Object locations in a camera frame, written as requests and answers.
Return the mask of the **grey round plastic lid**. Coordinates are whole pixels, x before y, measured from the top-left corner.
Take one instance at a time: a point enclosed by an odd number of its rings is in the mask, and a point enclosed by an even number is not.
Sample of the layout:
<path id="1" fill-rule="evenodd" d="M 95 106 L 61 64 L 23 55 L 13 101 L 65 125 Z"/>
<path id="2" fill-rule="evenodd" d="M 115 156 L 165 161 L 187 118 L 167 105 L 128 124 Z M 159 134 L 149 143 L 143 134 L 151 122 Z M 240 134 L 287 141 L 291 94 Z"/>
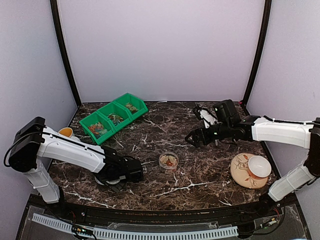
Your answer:
<path id="1" fill-rule="evenodd" d="M 106 180 L 105 178 L 98 176 L 97 174 L 94 175 L 94 179 L 97 184 L 102 186 L 114 186 L 119 184 L 122 180 L 126 180 L 125 176 L 121 176 L 119 179 L 116 180 Z"/>

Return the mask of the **clear plastic cup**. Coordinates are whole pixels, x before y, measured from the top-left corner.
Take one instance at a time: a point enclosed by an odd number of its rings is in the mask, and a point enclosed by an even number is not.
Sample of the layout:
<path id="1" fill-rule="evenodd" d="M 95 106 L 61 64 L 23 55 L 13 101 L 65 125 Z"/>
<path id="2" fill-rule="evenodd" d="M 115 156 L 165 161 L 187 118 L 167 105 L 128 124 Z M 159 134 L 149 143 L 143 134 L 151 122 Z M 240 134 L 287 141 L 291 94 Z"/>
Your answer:
<path id="1" fill-rule="evenodd" d="M 178 156 L 173 152 L 164 152 L 159 156 L 158 164 L 163 173 L 174 173 L 179 164 Z"/>

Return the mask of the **green bin colourful candies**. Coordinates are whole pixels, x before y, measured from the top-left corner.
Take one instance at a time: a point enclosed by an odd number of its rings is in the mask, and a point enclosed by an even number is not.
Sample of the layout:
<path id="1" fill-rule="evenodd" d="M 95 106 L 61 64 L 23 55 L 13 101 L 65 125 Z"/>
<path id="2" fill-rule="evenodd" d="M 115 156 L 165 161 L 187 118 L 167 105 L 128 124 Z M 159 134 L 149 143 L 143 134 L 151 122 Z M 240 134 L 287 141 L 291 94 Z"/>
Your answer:
<path id="1" fill-rule="evenodd" d="M 97 111 L 81 119 L 79 123 L 84 133 L 97 145 L 103 144 L 116 133 L 112 122 Z"/>

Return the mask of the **green bin mixed candies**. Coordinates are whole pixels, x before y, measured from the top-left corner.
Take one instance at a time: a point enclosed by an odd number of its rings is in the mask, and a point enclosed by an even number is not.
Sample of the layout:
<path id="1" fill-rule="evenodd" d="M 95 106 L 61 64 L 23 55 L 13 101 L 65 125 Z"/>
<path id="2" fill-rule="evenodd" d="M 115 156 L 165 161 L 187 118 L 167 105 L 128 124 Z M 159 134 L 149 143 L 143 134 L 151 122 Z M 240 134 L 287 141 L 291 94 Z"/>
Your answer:
<path id="1" fill-rule="evenodd" d="M 116 132 L 119 132 L 132 122 L 129 110 L 116 102 L 110 102 L 97 111 L 111 121 Z"/>

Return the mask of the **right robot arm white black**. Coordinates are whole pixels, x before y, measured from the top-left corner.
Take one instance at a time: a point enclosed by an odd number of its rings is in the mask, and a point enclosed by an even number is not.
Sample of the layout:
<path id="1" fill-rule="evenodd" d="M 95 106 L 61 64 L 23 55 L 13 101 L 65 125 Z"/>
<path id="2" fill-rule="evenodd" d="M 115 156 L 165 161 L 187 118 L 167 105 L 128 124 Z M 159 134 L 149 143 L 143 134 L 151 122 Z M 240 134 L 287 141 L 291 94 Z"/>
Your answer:
<path id="1" fill-rule="evenodd" d="M 224 139 L 233 141 L 275 142 L 298 146 L 308 150 L 307 159 L 284 177 L 275 181 L 255 205 L 255 213 L 266 217 L 275 208 L 275 203 L 304 185 L 320 177 L 320 120 L 286 121 L 267 116 L 248 115 L 241 118 L 232 100 L 213 105 L 214 112 L 196 105 L 193 113 L 203 126 L 192 130 L 184 139 L 199 148 Z"/>

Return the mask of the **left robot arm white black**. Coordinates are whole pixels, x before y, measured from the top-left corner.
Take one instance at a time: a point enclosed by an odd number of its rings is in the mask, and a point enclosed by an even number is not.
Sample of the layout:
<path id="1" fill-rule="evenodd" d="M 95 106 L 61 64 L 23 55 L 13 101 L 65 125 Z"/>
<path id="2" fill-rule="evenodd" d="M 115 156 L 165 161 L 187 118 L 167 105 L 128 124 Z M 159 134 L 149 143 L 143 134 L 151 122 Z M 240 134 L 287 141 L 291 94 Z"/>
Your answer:
<path id="1" fill-rule="evenodd" d="M 134 157 L 119 156 L 113 148 L 64 136 L 46 126 L 43 117 L 37 116 L 15 134 L 3 163 L 23 173 L 60 218 L 67 218 L 71 208 L 63 201 L 63 190 L 50 177 L 42 158 L 84 168 L 94 174 L 100 185 L 116 185 L 123 181 L 137 183 L 143 179 L 142 164 Z"/>

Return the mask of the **beige floral plate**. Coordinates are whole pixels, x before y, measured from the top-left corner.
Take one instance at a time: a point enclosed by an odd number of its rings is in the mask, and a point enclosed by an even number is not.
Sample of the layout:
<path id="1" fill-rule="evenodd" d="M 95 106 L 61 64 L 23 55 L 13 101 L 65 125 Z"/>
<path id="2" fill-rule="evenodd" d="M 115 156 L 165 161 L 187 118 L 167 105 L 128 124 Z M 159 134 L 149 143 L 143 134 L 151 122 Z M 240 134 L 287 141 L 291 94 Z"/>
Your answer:
<path id="1" fill-rule="evenodd" d="M 253 154 L 240 153 L 236 155 L 230 163 L 230 174 L 234 181 L 242 187 L 248 189 L 261 189 L 268 182 L 268 176 L 261 178 L 251 176 L 249 173 L 248 161 Z"/>

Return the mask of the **white orange bowl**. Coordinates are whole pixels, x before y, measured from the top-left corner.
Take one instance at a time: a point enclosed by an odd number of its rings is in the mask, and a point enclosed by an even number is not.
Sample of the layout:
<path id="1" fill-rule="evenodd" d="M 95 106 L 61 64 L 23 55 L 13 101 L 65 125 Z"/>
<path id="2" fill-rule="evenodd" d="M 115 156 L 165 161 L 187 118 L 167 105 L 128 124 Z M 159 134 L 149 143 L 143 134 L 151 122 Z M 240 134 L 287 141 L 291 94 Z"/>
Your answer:
<path id="1" fill-rule="evenodd" d="M 272 167 L 269 161 L 258 155 L 254 155 L 248 160 L 248 174 L 254 179 L 264 179 L 271 174 Z"/>

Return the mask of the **white patterned mug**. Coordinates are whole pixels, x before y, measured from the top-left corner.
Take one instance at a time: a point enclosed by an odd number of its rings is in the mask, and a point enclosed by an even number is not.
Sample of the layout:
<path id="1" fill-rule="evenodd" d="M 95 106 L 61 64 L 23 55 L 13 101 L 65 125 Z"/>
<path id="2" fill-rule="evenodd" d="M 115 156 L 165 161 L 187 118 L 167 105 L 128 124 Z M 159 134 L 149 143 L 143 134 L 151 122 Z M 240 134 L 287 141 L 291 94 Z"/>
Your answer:
<path id="1" fill-rule="evenodd" d="M 60 129 L 58 131 L 58 133 L 65 136 L 65 137 L 71 138 L 73 140 L 76 140 L 79 142 L 81 141 L 78 137 L 75 136 L 73 129 L 70 127 L 64 127 L 62 129 Z"/>

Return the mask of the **black front rail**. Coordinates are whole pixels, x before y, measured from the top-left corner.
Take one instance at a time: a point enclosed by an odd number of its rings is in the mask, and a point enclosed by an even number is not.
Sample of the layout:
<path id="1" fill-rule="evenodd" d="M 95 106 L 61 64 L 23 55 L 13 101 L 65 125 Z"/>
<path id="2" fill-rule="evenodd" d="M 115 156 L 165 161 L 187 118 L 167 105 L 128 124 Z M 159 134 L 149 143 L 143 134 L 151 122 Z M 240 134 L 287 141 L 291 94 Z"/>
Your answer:
<path id="1" fill-rule="evenodd" d="M 103 189 L 64 191 L 65 206 L 75 214 L 77 223 L 105 224 L 119 221 L 132 224 L 187 224 L 217 221 L 220 224 L 247 224 L 255 219 L 283 213 L 284 204 L 276 203 L 260 209 L 257 198 L 239 194 L 240 204 L 232 205 L 225 199 L 194 191 L 178 190 L 171 193 L 140 194 L 128 190 L 113 192 Z"/>

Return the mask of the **right black frame post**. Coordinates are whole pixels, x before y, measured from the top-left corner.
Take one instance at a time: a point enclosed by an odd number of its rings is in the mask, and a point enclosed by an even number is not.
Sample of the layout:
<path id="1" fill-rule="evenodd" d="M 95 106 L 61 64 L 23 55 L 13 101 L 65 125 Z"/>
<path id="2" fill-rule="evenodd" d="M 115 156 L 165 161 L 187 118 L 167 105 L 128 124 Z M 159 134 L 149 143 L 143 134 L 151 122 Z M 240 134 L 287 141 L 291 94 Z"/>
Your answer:
<path id="1" fill-rule="evenodd" d="M 265 0 L 256 51 L 255 51 L 250 75 L 248 78 L 247 86 L 244 92 L 243 99 L 241 101 L 243 108 L 246 108 L 248 105 L 248 102 L 254 87 L 254 83 L 258 74 L 258 69 L 260 66 L 264 45 L 265 45 L 265 40 L 267 36 L 268 26 L 269 26 L 271 8 L 272 8 L 272 0 Z"/>

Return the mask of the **black frame post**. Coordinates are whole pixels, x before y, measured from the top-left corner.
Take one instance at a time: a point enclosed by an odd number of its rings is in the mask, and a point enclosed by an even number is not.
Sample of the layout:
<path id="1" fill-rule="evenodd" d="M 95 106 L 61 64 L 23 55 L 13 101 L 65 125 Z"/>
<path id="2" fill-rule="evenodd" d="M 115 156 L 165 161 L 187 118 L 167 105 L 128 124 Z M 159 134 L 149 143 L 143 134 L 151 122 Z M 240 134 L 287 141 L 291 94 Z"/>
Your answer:
<path id="1" fill-rule="evenodd" d="M 68 84 L 70 86 L 73 99 L 75 101 L 77 108 L 79 108 L 82 105 L 82 101 L 81 101 L 80 94 L 79 94 L 79 91 L 76 86 L 76 81 L 75 81 L 75 78 L 74 78 L 74 75 L 72 72 L 69 56 L 67 53 L 67 47 L 66 47 L 62 23 L 61 23 L 61 19 L 60 19 L 58 1 L 57 0 L 50 0 L 49 2 L 50 2 L 50 8 L 51 8 L 51 14 L 52 14 L 52 19 L 53 19 L 56 39 L 57 39 L 57 43 L 58 43 L 58 47 L 59 47 L 59 51 L 60 51 L 60 56 L 62 59 L 62 63 L 64 66 L 64 70 L 65 70 L 65 73 L 67 76 Z"/>
<path id="2" fill-rule="evenodd" d="M 254 87 L 254 83 L 258 74 L 258 69 L 260 66 L 264 45 L 265 45 L 265 40 L 267 36 L 268 26 L 269 26 L 271 8 L 272 8 L 272 0 L 265 0 L 256 51 L 255 51 L 250 75 L 248 78 L 247 86 L 244 92 L 243 99 L 241 101 L 243 108 L 246 108 L 248 105 L 248 102 Z"/>

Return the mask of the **left black frame post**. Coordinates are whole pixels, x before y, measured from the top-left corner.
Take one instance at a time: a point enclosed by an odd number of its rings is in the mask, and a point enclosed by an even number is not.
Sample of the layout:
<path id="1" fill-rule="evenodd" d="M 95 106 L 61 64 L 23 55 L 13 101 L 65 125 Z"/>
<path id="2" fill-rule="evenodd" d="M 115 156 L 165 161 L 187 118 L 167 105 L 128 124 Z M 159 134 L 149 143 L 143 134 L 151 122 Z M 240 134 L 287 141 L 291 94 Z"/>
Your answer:
<path id="1" fill-rule="evenodd" d="M 50 0 L 49 2 L 50 2 L 50 8 L 51 8 L 51 14 L 52 14 L 52 19 L 53 19 L 56 39 L 57 39 L 57 43 L 58 43 L 58 47 L 59 47 L 59 51 L 60 51 L 60 56 L 62 59 L 62 63 L 64 66 L 64 70 L 65 70 L 65 73 L 67 76 L 68 84 L 70 86 L 73 99 L 75 101 L 77 108 L 79 108 L 82 105 L 82 101 L 81 101 L 80 94 L 79 94 L 79 91 L 76 86 L 76 81 L 75 81 L 75 78 L 74 78 L 74 75 L 72 72 L 69 56 L 67 53 L 67 47 L 66 47 L 62 23 L 61 23 L 61 19 L 60 19 L 58 1 L 57 0 Z"/>

